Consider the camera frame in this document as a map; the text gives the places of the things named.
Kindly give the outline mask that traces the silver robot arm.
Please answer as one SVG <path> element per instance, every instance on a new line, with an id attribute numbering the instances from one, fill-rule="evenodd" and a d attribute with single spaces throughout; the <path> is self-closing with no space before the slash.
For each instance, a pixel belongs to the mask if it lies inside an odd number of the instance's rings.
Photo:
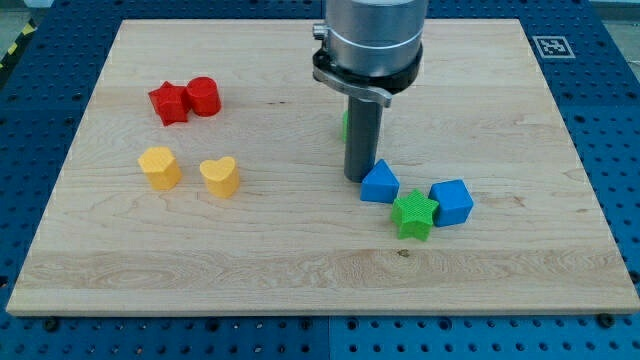
<path id="1" fill-rule="evenodd" d="M 416 79 L 427 0 L 327 0 L 313 26 L 313 78 L 382 107 Z"/>

